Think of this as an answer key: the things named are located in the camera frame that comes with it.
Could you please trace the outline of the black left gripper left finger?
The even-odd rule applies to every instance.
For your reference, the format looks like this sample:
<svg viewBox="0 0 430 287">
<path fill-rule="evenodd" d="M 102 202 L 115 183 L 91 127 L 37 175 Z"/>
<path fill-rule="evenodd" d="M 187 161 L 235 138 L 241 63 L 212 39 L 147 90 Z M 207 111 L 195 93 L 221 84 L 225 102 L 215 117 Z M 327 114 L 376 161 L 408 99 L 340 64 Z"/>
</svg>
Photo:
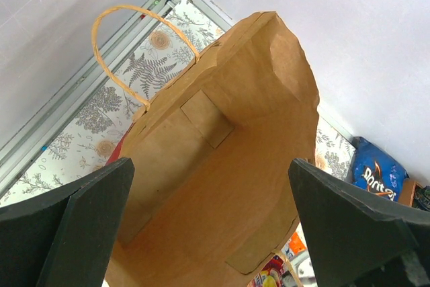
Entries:
<svg viewBox="0 0 430 287">
<path fill-rule="evenodd" d="M 121 158 L 1 208 L 2 286 L 101 286 L 134 176 Z"/>
</svg>

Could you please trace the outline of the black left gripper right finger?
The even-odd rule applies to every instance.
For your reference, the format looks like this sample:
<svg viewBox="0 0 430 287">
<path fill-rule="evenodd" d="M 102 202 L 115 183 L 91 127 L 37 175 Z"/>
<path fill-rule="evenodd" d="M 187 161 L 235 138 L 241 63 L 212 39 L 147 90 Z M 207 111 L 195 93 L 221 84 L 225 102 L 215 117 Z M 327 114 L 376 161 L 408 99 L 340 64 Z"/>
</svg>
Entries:
<svg viewBox="0 0 430 287">
<path fill-rule="evenodd" d="M 428 286 L 429 213 L 303 159 L 288 170 L 318 286 Z"/>
</svg>

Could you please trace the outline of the blue Doritos chip bag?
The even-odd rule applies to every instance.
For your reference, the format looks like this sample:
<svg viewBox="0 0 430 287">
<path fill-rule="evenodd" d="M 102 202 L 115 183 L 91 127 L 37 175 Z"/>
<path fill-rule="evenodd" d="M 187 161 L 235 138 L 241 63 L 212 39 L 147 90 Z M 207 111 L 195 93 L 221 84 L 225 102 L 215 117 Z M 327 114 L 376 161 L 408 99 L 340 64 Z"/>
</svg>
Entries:
<svg viewBox="0 0 430 287">
<path fill-rule="evenodd" d="M 406 169 L 389 154 L 363 137 L 353 138 L 355 148 L 348 178 L 363 190 L 397 202 L 404 181 L 409 178 Z"/>
</svg>

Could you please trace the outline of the orange Fox's fruits candy bag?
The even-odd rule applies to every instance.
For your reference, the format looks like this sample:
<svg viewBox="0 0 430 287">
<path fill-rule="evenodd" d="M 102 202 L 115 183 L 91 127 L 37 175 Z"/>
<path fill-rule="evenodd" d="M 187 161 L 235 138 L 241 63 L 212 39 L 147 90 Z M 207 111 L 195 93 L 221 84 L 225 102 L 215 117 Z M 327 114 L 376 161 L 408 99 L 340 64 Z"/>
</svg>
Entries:
<svg viewBox="0 0 430 287">
<path fill-rule="evenodd" d="M 306 251 L 304 239 L 294 232 L 282 248 L 282 256 L 274 255 L 263 269 L 248 283 L 248 287 L 286 287 L 297 286 L 290 273 L 285 258 L 292 261 L 301 251 Z"/>
</svg>

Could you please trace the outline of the red brown paper bag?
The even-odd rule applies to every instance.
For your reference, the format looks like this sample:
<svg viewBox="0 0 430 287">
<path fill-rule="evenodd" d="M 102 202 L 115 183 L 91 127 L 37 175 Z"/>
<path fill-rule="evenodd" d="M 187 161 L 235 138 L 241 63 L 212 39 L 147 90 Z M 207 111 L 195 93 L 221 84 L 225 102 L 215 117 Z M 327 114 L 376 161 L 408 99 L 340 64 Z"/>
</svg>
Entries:
<svg viewBox="0 0 430 287">
<path fill-rule="evenodd" d="M 110 286 L 246 286 L 296 230 L 288 168 L 314 161 L 319 93 L 274 11 L 236 23 L 143 100 Z"/>
</svg>

